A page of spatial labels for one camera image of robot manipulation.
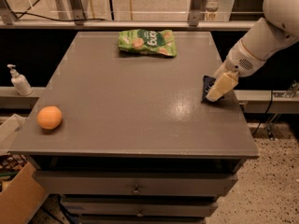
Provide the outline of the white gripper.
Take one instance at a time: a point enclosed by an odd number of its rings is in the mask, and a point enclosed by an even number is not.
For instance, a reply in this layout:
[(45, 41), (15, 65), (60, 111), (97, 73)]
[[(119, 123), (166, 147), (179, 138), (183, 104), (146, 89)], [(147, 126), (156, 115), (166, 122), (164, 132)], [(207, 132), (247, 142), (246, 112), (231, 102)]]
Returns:
[(214, 84), (207, 90), (209, 102), (218, 101), (238, 84), (238, 77), (249, 77), (264, 66), (268, 54), (251, 51), (243, 40), (239, 40), (227, 54), (225, 61), (215, 71)]

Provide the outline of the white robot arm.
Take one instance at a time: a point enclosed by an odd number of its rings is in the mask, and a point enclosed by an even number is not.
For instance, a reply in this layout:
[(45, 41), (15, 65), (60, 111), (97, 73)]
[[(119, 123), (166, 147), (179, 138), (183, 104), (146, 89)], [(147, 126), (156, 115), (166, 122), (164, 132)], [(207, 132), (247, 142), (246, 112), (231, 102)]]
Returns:
[(228, 52), (212, 77), (204, 76), (203, 102), (217, 102), (276, 52), (298, 42), (299, 0), (263, 0), (263, 17)]

